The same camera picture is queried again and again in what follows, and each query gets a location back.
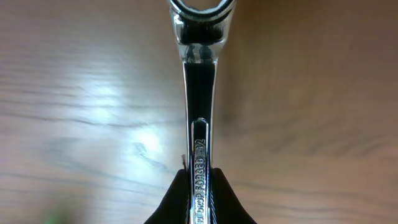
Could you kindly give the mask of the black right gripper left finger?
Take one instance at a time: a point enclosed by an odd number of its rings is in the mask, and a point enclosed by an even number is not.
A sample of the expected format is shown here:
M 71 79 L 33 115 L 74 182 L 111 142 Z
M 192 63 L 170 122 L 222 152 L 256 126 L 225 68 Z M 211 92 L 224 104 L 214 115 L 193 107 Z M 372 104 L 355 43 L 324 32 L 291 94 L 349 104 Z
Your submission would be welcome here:
M 178 170 L 159 206 L 145 224 L 187 224 L 188 222 L 188 171 L 187 156 L 182 155 L 183 169 Z

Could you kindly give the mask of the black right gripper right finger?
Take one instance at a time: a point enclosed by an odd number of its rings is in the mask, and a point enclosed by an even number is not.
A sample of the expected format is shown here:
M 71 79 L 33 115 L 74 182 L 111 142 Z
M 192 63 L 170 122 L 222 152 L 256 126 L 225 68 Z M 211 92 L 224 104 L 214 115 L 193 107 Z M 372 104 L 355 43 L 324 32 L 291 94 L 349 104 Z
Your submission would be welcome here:
M 219 168 L 211 170 L 212 192 L 217 224 L 256 224 L 241 205 L 226 176 Z

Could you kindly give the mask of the silver combination wrench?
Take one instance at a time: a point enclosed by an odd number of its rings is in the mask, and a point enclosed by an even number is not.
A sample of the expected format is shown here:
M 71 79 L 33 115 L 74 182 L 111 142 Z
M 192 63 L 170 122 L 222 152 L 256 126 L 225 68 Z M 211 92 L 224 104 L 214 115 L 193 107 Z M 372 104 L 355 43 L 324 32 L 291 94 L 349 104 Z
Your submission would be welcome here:
M 220 1 L 202 10 L 180 0 L 170 0 L 169 4 L 185 87 L 187 223 L 216 223 L 211 192 L 213 107 L 218 60 L 236 2 Z

